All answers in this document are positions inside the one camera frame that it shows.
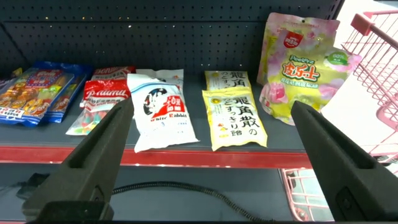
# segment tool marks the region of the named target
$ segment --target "black cable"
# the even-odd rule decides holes
[[[202,187],[199,185],[194,185],[194,184],[186,184],[186,183],[172,182],[172,181],[143,182],[143,183],[130,184],[130,185],[115,188],[112,191],[112,195],[120,194],[120,193],[127,192],[130,190],[137,190],[137,189],[143,189],[143,188],[148,188],[148,187],[173,187],[173,188],[178,188],[178,189],[185,189],[185,190],[201,192],[201,193],[211,195],[213,197],[216,197],[216,198],[224,201],[235,212],[240,213],[241,215],[243,215],[244,217],[246,217],[247,219],[249,219],[251,221],[254,221],[254,222],[274,221],[274,220],[265,220],[262,218],[255,217],[254,215],[251,215],[249,212],[247,212],[245,209],[241,208],[240,206],[238,206],[234,202],[232,202],[227,196],[217,192],[216,190],[209,189],[207,187]]]

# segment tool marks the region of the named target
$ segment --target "white packaging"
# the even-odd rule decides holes
[[[184,69],[159,71],[154,71],[152,69],[137,69],[136,73],[148,75],[151,78],[157,78],[166,83],[175,84],[183,93]]]
[[[127,85],[140,133],[136,152],[198,142],[176,85],[140,74],[129,74]]]
[[[207,90],[222,90],[231,87],[251,88],[247,72],[205,71]]]

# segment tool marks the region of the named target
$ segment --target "gray shelf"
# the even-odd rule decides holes
[[[210,129],[207,122],[205,104],[201,91],[205,89],[204,76],[186,75],[184,81],[184,95],[188,112],[200,142],[170,146],[167,149],[184,151],[211,151]],[[258,144],[247,144],[239,147],[220,149],[221,151],[242,152],[302,152],[303,145],[294,126],[289,126],[268,115],[258,102],[261,86],[252,83],[254,98],[262,123],[268,134],[268,148]],[[60,124],[40,124],[35,128],[20,125],[0,125],[1,146],[40,146],[40,147],[75,147],[83,139],[83,136],[67,136],[65,133],[81,113],[78,106],[81,94],[73,102],[65,120]],[[131,121],[126,148],[134,148],[139,137],[135,121]]]

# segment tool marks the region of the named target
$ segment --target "blue candy bag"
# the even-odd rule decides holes
[[[81,67],[83,72],[77,73],[73,82],[67,87],[63,94],[53,104],[53,106],[44,114],[43,121],[50,123],[61,123],[67,109],[72,104],[77,96],[79,90],[84,87],[85,82],[91,76],[93,67],[88,65],[70,65],[61,64],[63,68],[66,67]]]
[[[0,93],[0,123],[38,125],[47,110],[83,72],[81,65],[35,63]]]

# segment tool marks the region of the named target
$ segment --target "plastic wrapper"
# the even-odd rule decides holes
[[[247,72],[205,71],[207,90],[220,90],[237,86],[251,87]]]
[[[147,75],[151,78],[157,78],[160,81],[174,84],[183,93],[184,69],[178,70],[159,70],[137,69],[137,74]]]
[[[75,67],[26,70],[0,95],[0,123],[36,126],[80,73]]]
[[[0,80],[0,93],[4,92],[4,89],[8,88],[11,83],[14,83],[20,74],[22,74],[22,69],[18,68],[11,73],[10,77]]]
[[[136,152],[198,141],[176,85],[140,74],[129,74],[127,85],[140,133]]]
[[[135,73],[136,68],[134,66],[120,66],[120,67],[108,67],[98,68],[94,71],[91,80],[125,80],[128,73]],[[80,107],[85,107],[86,98],[83,97],[80,102]]]
[[[267,133],[261,123],[249,87],[203,90],[213,151],[227,146],[256,142],[267,147]]]
[[[85,108],[68,129],[67,135],[87,135],[120,101],[129,98],[126,80],[87,81]]]
[[[71,102],[75,99],[79,90],[84,86],[87,78],[93,72],[93,67],[89,65],[77,65],[69,63],[36,62],[34,67],[45,69],[64,69],[76,70],[75,79],[67,86],[67,89],[58,98],[58,100],[47,110],[42,121],[51,123],[61,123]]]
[[[343,85],[361,61],[359,55],[287,30],[269,49],[268,83],[260,103],[273,117],[294,125],[290,111],[301,101],[320,110]]]
[[[286,29],[291,32],[301,34],[305,37],[305,40],[303,41],[308,41],[312,44],[323,42],[325,45],[332,46],[335,41],[336,30],[339,24],[340,21],[337,20],[303,18],[299,16],[279,14],[276,12],[270,13],[264,31],[257,82],[261,85],[264,85],[267,82],[267,52],[275,44],[278,35],[282,30]]]

